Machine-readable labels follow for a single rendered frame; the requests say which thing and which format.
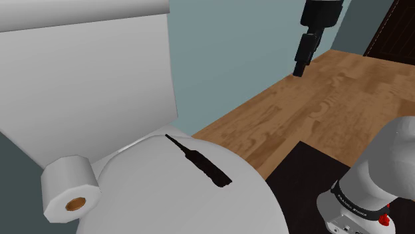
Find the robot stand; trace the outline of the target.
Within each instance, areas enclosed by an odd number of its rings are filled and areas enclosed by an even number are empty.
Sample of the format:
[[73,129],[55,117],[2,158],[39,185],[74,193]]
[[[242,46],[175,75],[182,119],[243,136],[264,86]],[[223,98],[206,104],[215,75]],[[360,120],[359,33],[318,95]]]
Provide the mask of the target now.
[[266,179],[283,211],[289,234],[363,234],[341,224],[331,233],[317,209],[317,197],[349,167],[304,142],[287,154]]

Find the white toilet paper roll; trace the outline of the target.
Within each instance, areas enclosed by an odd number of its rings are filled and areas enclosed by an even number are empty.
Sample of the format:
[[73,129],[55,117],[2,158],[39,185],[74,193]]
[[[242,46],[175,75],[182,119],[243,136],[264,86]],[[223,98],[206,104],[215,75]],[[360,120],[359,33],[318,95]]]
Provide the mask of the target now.
[[65,156],[50,163],[41,175],[43,214],[51,223],[68,223],[85,216],[101,198],[88,158]]

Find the dark brown door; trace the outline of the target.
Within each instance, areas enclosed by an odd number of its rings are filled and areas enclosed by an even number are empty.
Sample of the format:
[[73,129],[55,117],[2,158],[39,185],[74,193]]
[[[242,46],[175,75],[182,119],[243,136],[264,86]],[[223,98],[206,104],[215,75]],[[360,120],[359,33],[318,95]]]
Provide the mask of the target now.
[[415,0],[394,0],[364,56],[415,66]]

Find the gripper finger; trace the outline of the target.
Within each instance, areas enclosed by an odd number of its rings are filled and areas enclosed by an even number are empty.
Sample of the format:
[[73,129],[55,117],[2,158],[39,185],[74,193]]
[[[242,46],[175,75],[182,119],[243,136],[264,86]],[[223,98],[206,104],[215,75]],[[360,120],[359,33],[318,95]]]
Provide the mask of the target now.
[[312,57],[317,50],[324,29],[308,29],[301,37],[297,53],[295,55],[295,68],[293,76],[302,77],[306,66],[310,65]]

